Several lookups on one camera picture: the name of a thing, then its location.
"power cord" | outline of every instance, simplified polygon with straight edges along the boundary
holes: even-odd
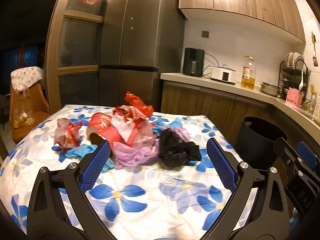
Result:
[[[218,67],[219,67],[219,62],[218,62],[218,60],[214,57],[214,56],[212,56],[212,55],[210,55],[210,54],[208,54],[208,53],[205,53],[205,54],[207,54],[207,55],[209,55],[209,56],[211,56],[211,57],[213,57],[215,60],[216,60],[216,62],[217,62],[217,64],[218,64]],[[210,73],[207,73],[207,74],[203,74],[204,73],[204,71],[208,68],[208,67],[211,67],[212,68],[212,66],[207,66],[203,71],[202,71],[202,77],[204,77],[204,78],[210,78],[210,77],[205,77],[206,75],[208,75],[208,74],[210,74]]]

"wooden door frame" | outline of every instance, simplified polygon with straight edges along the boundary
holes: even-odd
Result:
[[[97,23],[103,23],[103,17],[79,11],[68,10],[69,0],[57,0],[51,15],[45,47],[45,82],[46,95],[51,113],[61,109],[59,75],[84,72],[98,72],[98,65],[59,67],[60,36],[64,18],[76,18]]]

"red paper cup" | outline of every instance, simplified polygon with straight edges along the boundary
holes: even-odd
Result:
[[[107,140],[111,147],[114,142],[123,142],[120,134],[113,126],[90,134],[90,142],[99,145],[103,140]]]
[[[96,113],[91,117],[90,123],[87,128],[87,136],[90,137],[90,134],[97,132],[99,130],[105,129],[111,126],[112,117],[104,113]]]

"black trash bin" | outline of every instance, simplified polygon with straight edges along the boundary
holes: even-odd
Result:
[[[258,117],[247,116],[234,147],[240,157],[258,170],[267,170],[277,159],[273,143],[279,137],[287,140],[285,133],[276,125]]]

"cooking oil bottle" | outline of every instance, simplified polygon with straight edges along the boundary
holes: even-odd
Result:
[[[244,67],[242,71],[241,86],[244,88],[254,88],[256,81],[256,67],[253,64],[252,56],[245,56]]]

